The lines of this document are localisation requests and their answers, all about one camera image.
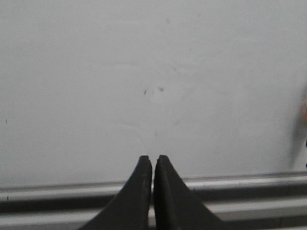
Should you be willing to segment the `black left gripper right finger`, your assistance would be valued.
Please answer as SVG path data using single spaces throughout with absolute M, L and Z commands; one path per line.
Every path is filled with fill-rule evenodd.
M 158 230 L 226 230 L 220 220 L 189 190 L 166 155 L 154 172 L 153 200 Z

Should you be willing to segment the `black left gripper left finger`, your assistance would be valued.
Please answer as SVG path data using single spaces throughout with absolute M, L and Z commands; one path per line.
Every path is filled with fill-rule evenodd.
M 152 164 L 140 156 L 119 193 L 82 230 L 147 230 L 151 199 Z

